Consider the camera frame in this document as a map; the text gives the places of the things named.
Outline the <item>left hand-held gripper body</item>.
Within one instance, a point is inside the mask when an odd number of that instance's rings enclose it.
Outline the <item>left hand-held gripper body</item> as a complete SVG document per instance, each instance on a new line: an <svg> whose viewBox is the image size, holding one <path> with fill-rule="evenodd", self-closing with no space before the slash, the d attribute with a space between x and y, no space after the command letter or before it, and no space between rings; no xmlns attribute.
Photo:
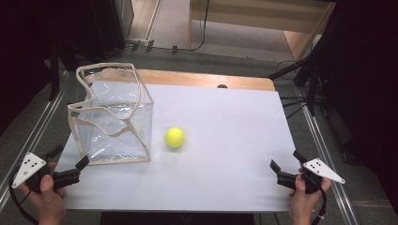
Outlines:
<svg viewBox="0 0 398 225"><path fill-rule="evenodd" d="M11 187L19 188L25 185L29 190L36 193L41 192L41 181L45 175L53 179L53 190L65 188L80 182L81 168L78 163L74 169L58 172L55 166L51 165L49 157L42 158L28 152L17 169L17 173L11 178Z"/></svg>

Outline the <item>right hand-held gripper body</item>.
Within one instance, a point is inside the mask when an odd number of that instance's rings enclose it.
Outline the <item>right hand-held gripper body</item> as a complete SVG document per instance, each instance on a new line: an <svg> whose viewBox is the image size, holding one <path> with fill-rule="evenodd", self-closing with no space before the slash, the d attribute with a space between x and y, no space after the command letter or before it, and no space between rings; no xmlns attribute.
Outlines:
<svg viewBox="0 0 398 225"><path fill-rule="evenodd" d="M312 160L301 159L302 174L301 178L305 182L305 193L312 194L321 188L322 180L328 178L331 181L344 184L345 180L319 157ZM296 175L283 172L276 166L277 184L286 188L295 189Z"/></svg>

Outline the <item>clear plastic bag beige trim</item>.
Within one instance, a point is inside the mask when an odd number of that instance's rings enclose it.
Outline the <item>clear plastic bag beige trim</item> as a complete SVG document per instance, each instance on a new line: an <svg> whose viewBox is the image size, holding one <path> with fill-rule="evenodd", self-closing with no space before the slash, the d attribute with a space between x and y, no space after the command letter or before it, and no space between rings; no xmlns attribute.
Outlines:
<svg viewBox="0 0 398 225"><path fill-rule="evenodd" d="M69 126L91 165L148 162L154 101L129 63L78 67L85 98L68 105Z"/></svg>

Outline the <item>yellow tennis ball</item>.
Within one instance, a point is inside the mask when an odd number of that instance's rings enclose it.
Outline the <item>yellow tennis ball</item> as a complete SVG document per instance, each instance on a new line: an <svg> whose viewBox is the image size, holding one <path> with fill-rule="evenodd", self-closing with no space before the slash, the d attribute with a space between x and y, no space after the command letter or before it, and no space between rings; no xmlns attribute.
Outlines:
<svg viewBox="0 0 398 225"><path fill-rule="evenodd" d="M165 133L165 140L168 146L178 148L185 142L185 133L179 127L170 127Z"/></svg>

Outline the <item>person's left hand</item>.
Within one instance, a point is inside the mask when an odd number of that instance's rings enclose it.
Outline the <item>person's left hand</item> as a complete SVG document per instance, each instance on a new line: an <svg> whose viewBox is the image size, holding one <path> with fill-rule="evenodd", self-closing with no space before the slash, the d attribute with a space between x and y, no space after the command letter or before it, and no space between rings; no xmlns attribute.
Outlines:
<svg viewBox="0 0 398 225"><path fill-rule="evenodd" d="M25 184L19 190L27 197L38 214L38 225L63 225L66 208L63 201L65 190L54 191L54 180L45 174L40 180L40 193L31 192Z"/></svg>

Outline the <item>person's right hand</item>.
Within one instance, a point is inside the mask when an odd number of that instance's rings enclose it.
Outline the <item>person's right hand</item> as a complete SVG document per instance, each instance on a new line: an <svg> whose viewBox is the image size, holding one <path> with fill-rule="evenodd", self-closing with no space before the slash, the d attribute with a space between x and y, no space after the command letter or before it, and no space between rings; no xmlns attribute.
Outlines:
<svg viewBox="0 0 398 225"><path fill-rule="evenodd" d="M289 192L291 203L289 208L289 216L292 225L311 225L313 210L322 199L320 191L312 194L306 194L305 181L301 178L302 169L298 170L299 175L296 177L295 189Z"/></svg>

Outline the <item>white table sheet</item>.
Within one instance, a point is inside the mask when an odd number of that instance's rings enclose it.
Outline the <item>white table sheet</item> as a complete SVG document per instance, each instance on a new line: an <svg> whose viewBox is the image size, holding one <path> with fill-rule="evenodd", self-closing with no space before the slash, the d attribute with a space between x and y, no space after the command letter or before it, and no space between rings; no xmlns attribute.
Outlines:
<svg viewBox="0 0 398 225"><path fill-rule="evenodd" d="M288 190L277 184L272 160L293 173L299 163L282 103L272 91L158 85L151 159L86 167L67 187L73 210L164 212L283 212ZM185 142L167 145L169 128Z"/></svg>

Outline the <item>black tripod stand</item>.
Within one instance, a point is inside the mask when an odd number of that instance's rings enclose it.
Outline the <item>black tripod stand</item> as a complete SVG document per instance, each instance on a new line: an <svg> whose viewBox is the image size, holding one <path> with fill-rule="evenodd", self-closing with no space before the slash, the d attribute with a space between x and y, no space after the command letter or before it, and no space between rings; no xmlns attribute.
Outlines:
<svg viewBox="0 0 398 225"><path fill-rule="evenodd" d="M321 54L322 48L315 47L304 59L268 75L268 79L275 80L299 68L299 73L294 79L294 85L303 86L306 82L310 82L309 92L304 102L311 116L314 116L315 92L320 75L319 58Z"/></svg>

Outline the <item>black metal stand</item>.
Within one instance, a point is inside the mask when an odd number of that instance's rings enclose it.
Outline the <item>black metal stand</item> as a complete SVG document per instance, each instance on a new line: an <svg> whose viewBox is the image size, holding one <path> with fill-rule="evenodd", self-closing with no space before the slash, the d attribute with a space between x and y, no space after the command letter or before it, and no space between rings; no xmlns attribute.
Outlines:
<svg viewBox="0 0 398 225"><path fill-rule="evenodd" d="M58 44L56 42L51 46L51 57L50 57L50 71L51 71L51 94L49 100L53 101L59 93L59 63L58 63Z"/></svg>

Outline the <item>dark curtain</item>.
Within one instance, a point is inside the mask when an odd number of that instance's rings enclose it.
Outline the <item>dark curtain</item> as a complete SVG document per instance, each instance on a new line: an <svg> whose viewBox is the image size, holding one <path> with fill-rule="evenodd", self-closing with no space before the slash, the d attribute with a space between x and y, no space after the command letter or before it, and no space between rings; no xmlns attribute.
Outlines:
<svg viewBox="0 0 398 225"><path fill-rule="evenodd" d="M324 95L351 137L344 148L373 171L398 213L398 0L336 0L318 56Z"/></svg>

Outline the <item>wooden table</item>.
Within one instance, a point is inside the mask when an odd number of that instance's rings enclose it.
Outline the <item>wooden table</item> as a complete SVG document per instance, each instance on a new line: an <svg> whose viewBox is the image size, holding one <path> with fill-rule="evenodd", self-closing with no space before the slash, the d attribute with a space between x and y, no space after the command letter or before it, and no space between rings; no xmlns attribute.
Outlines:
<svg viewBox="0 0 398 225"><path fill-rule="evenodd" d="M224 85L229 89L260 91L275 90L273 81L266 78L163 71L153 69L139 69L136 74L141 77L144 83L202 87L221 87Z"/></svg>

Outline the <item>black cabinet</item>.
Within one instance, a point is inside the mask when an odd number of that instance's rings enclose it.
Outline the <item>black cabinet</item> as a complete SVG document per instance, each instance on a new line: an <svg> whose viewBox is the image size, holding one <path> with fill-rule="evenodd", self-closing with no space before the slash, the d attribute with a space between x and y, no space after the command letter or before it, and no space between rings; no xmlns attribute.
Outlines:
<svg viewBox="0 0 398 225"><path fill-rule="evenodd" d="M58 0L66 40L96 57L125 48L134 19L131 0Z"/></svg>

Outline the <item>light wooden shelf unit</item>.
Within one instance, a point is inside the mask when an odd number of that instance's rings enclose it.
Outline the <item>light wooden shelf unit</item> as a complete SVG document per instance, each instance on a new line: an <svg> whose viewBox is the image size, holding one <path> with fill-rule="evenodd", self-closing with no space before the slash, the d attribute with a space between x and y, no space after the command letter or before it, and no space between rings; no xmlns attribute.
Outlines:
<svg viewBox="0 0 398 225"><path fill-rule="evenodd" d="M282 30L297 62L324 33L335 6L332 0L189 0L188 41L192 21Z"/></svg>

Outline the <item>metal floor rail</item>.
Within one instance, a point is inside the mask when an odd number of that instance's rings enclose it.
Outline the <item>metal floor rail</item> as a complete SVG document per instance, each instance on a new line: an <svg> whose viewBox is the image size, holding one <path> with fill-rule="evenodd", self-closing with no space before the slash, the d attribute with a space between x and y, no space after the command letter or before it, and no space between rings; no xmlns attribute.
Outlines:
<svg viewBox="0 0 398 225"><path fill-rule="evenodd" d="M308 127L312 133L319 157L335 172L338 172L333 163L333 160L329 153L329 149L325 143L324 137L317 123L317 119L311 113L309 102L307 102L306 105L304 106L303 113L305 115ZM331 189L335 198L335 202L337 203L340 213L342 215L344 225L359 225L351 201L349 200L346 191L344 189L344 185L338 182L334 182L332 184Z"/></svg>
<svg viewBox="0 0 398 225"><path fill-rule="evenodd" d="M63 100L73 72L60 75L60 90L49 100L50 86L45 86L0 137L0 215L10 197L8 179L27 152L35 152L38 143Z"/></svg>

